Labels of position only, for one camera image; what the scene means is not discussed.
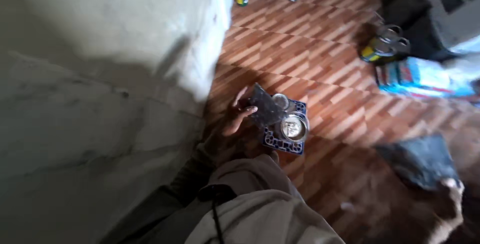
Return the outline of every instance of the concrete wall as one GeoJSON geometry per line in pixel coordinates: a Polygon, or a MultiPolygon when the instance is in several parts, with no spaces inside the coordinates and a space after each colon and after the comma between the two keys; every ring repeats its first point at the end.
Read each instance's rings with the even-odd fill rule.
{"type": "Polygon", "coordinates": [[[173,178],[229,5],[0,0],[0,241],[95,243],[173,178]]]}

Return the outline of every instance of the white cloth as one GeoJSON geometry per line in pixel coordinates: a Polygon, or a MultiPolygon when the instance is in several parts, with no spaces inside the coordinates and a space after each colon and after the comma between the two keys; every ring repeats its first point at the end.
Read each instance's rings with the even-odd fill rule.
{"type": "MultiPolygon", "coordinates": [[[[217,207],[226,244],[345,244],[303,200],[279,190],[243,194],[217,207]]],[[[218,243],[213,211],[185,244],[218,243]]]]}

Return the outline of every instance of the fabric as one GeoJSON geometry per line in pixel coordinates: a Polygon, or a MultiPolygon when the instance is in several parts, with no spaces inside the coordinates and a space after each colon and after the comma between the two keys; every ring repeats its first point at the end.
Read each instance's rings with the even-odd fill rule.
{"type": "Polygon", "coordinates": [[[218,242],[212,202],[196,197],[212,187],[232,194],[217,207],[225,243],[343,243],[269,155],[228,161],[215,170],[218,150],[208,140],[200,144],[171,185],[150,195],[101,243],[218,242]]]}
{"type": "MultiPolygon", "coordinates": [[[[278,190],[240,195],[217,207],[225,243],[344,244],[328,223],[301,199],[278,190]]],[[[218,243],[212,211],[185,244],[218,243]]]]}
{"type": "Polygon", "coordinates": [[[208,181],[208,185],[216,184],[230,186],[237,196],[255,191],[279,190],[303,201],[297,188],[267,154],[225,163],[208,181]]]}

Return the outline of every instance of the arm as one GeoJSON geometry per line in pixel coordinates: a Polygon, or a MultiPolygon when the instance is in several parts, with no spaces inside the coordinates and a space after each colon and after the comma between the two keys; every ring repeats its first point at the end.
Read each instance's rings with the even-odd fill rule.
{"type": "Polygon", "coordinates": [[[222,155],[226,137],[236,133],[243,119],[257,111],[255,106],[246,108],[240,106],[239,100],[246,91],[247,87],[237,93],[229,103],[219,125],[204,143],[197,146],[195,153],[170,184],[171,190],[183,205],[189,204],[195,199],[197,192],[207,185],[210,175],[217,168],[217,161],[222,155]]]}

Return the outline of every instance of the wooden floor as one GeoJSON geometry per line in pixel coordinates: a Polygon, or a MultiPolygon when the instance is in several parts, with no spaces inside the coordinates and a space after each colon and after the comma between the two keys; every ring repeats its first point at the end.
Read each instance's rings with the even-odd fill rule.
{"type": "MultiPolygon", "coordinates": [[[[378,232],[407,197],[372,146],[440,132],[466,183],[478,164],[480,111],[469,103],[415,100],[378,90],[358,58],[379,0],[249,0],[232,9],[205,117],[212,126],[234,94],[258,82],[307,103],[311,131],[302,156],[281,166],[307,204],[347,243],[378,232]]],[[[258,141],[249,149],[261,149],[258,141]]]]}

